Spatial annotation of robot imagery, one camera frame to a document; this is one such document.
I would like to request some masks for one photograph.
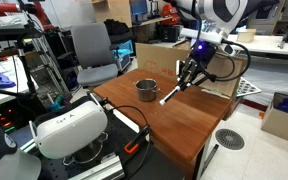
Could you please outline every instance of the wooden table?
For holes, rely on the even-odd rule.
[[[156,100],[152,102],[141,102],[137,99],[134,83],[146,78],[156,80],[160,88]],[[159,100],[166,96],[175,84],[175,81],[136,69],[95,88],[94,92],[102,98],[108,97],[114,107],[138,107],[151,125],[154,145],[179,165],[185,171],[186,177],[191,178],[196,171],[195,161],[202,164],[204,162],[197,154],[202,152],[213,130],[228,111],[231,100],[207,94],[198,87],[191,87],[185,92],[177,93],[161,106]],[[138,112],[128,108],[119,110],[139,126],[145,124]]]

